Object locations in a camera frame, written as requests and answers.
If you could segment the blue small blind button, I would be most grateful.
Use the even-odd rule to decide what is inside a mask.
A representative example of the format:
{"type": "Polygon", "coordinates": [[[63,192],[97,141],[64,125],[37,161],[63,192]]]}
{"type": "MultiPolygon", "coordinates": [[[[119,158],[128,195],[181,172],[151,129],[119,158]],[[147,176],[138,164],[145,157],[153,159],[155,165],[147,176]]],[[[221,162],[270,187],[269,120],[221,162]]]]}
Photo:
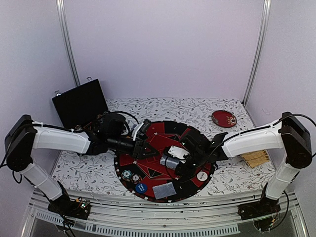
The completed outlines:
{"type": "Polygon", "coordinates": [[[135,190],[137,193],[143,194],[148,190],[148,186],[145,183],[138,183],[135,186],[135,190]]]}

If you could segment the blue playing card deck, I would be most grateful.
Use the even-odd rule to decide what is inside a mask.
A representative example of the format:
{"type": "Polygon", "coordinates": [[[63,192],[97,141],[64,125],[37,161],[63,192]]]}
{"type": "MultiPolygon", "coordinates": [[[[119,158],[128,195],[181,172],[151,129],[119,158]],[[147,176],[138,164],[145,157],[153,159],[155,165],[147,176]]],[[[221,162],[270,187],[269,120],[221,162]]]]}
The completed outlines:
{"type": "Polygon", "coordinates": [[[171,170],[175,170],[180,161],[176,158],[162,156],[159,163],[171,170]]]}

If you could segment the blue backed dealt cards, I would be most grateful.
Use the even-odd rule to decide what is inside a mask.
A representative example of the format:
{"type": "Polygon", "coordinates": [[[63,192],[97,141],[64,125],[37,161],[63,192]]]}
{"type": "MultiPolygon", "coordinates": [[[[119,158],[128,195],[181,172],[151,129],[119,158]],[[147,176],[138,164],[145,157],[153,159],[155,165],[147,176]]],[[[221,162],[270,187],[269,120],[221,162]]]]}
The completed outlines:
{"type": "Polygon", "coordinates": [[[156,199],[166,198],[176,194],[172,182],[153,186],[153,192],[156,199]]]}

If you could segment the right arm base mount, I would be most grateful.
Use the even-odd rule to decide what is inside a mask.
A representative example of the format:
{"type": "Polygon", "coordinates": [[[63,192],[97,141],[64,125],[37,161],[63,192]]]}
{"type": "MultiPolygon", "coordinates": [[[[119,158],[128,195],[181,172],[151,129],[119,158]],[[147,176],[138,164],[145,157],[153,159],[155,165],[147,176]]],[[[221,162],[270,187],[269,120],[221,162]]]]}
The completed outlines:
{"type": "Polygon", "coordinates": [[[259,201],[241,204],[238,206],[238,215],[242,220],[253,220],[253,225],[260,232],[267,232],[272,229],[276,216],[281,208],[278,200],[261,199],[259,201]]]}

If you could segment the poker chip stack red top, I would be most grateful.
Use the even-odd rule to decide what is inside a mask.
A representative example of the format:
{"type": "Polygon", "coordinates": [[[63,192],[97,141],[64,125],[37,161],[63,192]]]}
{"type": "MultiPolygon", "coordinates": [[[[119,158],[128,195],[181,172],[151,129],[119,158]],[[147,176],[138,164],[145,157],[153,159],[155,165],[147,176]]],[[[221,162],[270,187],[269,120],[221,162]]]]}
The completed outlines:
{"type": "Polygon", "coordinates": [[[138,175],[138,174],[133,174],[132,176],[131,176],[131,182],[133,183],[133,184],[138,184],[138,183],[140,183],[142,181],[142,177],[140,176],[140,175],[138,175]]]}

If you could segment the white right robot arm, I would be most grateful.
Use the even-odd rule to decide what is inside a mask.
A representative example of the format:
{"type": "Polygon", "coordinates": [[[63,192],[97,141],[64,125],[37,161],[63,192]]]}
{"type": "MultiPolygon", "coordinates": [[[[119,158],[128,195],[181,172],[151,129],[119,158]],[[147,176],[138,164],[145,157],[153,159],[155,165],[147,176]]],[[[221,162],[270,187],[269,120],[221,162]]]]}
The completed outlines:
{"type": "Polygon", "coordinates": [[[299,117],[301,114],[284,112],[280,119],[269,124],[241,132],[220,133],[205,141],[198,139],[199,132],[188,132],[180,140],[181,145],[171,146],[167,154],[180,161],[175,170],[177,175],[191,177],[198,167],[208,162],[268,149],[284,149],[281,165],[266,184],[263,198],[255,205],[259,215],[266,215],[300,170],[308,167],[315,156],[310,132],[298,120],[299,117]]]}

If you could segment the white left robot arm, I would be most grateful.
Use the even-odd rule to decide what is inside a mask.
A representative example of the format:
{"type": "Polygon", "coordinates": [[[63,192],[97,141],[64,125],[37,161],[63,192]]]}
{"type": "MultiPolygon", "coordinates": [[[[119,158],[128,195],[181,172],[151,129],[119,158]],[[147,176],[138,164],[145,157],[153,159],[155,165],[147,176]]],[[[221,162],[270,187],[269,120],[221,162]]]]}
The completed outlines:
{"type": "Polygon", "coordinates": [[[151,126],[149,120],[130,130],[125,112],[103,113],[90,129],[70,129],[44,124],[22,115],[5,137],[5,155],[1,167],[20,173],[40,189],[62,214],[70,214],[73,201],[63,186],[47,174],[31,157],[34,149],[70,151],[89,156],[112,149],[136,159],[159,155],[148,142],[139,138],[151,126]]]}

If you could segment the poker chip stack teal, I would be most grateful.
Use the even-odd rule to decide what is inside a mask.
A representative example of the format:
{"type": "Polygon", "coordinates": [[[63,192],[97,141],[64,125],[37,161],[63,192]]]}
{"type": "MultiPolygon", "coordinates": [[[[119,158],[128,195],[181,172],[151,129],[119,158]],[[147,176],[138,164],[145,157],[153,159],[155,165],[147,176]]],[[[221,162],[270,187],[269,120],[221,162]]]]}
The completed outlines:
{"type": "Polygon", "coordinates": [[[124,170],[121,174],[122,179],[128,182],[131,181],[132,176],[133,176],[133,172],[130,170],[124,170]]]}

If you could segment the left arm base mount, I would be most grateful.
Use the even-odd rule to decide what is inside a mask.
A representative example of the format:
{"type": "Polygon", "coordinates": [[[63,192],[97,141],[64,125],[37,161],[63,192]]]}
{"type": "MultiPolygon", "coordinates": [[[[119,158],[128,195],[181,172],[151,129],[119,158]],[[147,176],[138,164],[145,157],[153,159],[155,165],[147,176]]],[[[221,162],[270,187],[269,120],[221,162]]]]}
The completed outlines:
{"type": "Polygon", "coordinates": [[[87,220],[90,214],[90,200],[79,197],[71,200],[69,196],[61,196],[56,200],[49,200],[48,211],[60,214],[63,217],[74,217],[87,220]]]}

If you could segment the white dealer button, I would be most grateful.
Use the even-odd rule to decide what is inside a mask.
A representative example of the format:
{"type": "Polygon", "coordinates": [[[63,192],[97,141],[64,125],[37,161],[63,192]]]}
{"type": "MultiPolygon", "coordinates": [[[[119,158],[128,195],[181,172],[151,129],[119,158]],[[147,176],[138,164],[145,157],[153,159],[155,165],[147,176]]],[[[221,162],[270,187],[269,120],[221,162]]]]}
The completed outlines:
{"type": "Polygon", "coordinates": [[[208,179],[208,174],[204,171],[200,171],[197,174],[197,179],[201,182],[205,182],[208,179]]]}

